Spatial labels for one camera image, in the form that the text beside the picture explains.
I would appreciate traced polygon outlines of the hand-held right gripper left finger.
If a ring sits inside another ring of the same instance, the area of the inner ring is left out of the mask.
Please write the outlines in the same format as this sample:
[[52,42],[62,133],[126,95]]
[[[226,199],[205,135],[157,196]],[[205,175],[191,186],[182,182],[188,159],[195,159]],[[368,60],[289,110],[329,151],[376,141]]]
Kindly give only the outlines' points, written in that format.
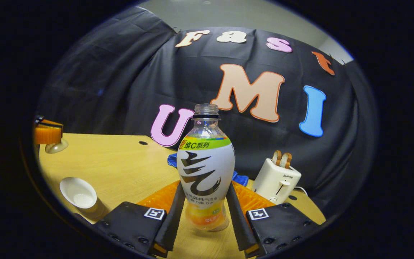
[[130,251],[165,258],[174,249],[184,201],[175,181],[136,204],[122,202],[94,228]]

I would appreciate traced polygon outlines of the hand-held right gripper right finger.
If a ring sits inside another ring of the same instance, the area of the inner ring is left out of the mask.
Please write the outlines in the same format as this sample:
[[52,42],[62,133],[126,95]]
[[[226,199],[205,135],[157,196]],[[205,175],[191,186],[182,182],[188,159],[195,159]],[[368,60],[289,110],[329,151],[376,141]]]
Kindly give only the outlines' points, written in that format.
[[322,212],[303,192],[292,191],[279,205],[236,182],[226,195],[235,239],[246,258],[276,256],[321,229]]

